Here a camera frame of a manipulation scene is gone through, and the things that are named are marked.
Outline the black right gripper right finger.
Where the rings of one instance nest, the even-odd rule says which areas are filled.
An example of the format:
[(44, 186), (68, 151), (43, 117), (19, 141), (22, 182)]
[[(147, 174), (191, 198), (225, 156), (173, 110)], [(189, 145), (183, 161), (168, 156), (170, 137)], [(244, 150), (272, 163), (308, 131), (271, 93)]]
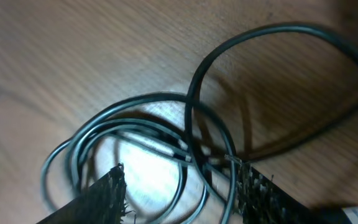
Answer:
[(244, 223), (326, 223), (326, 220), (289, 196), (248, 162), (237, 160), (236, 165), (238, 207)]

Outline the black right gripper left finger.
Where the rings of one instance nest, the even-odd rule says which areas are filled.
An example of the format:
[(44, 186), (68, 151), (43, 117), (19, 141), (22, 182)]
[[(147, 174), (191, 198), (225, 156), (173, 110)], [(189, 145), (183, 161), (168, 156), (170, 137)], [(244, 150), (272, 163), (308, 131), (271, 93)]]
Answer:
[(120, 224), (126, 214), (126, 187), (124, 166), (119, 164), (39, 224)]

